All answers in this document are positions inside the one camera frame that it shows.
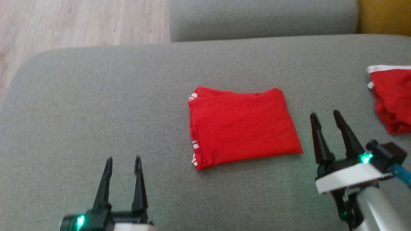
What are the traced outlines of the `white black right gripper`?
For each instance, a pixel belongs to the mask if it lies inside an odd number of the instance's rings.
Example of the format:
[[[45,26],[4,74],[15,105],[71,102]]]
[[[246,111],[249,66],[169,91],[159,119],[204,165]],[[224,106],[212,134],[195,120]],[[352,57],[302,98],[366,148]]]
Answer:
[[[330,193],[335,190],[369,183],[373,180],[385,180],[392,177],[391,173],[382,173],[371,160],[374,156],[365,153],[365,150],[354,132],[344,120],[339,110],[333,111],[335,123],[341,131],[345,144],[345,156],[348,159],[335,161],[335,156],[326,143],[322,133],[322,126],[316,113],[310,114],[314,155],[317,164],[317,178],[315,181],[319,194]]]

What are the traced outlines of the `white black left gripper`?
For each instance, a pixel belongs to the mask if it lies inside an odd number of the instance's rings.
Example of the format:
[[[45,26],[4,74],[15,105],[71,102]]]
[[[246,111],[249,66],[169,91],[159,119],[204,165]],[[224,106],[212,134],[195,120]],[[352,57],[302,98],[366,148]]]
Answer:
[[[83,214],[70,214],[60,222],[60,231],[154,231],[153,222],[148,221],[146,210],[148,199],[144,182],[141,158],[135,159],[135,195],[132,211],[112,212],[109,203],[109,186],[112,176],[113,158],[109,157],[104,167],[92,210]]]

